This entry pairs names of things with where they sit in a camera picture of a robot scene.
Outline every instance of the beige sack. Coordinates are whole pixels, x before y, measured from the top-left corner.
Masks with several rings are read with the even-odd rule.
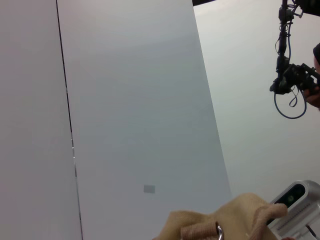
[[[245,193],[212,214],[192,211],[170,213],[154,240],[217,239],[216,224],[221,226],[224,240],[277,240],[266,223],[287,213],[284,204],[269,204],[253,193]]]

